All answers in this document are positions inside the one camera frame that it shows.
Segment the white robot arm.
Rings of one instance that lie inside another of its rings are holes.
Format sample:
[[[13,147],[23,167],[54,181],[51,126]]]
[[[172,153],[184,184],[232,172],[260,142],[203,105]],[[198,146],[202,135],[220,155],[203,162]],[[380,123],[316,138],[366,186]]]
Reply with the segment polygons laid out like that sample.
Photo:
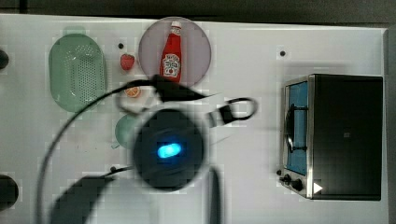
[[[123,168],[87,175],[69,187],[37,224],[222,224],[223,198],[214,145],[258,110],[248,97],[204,95],[160,75],[129,82],[151,86],[156,103],[127,128]]]

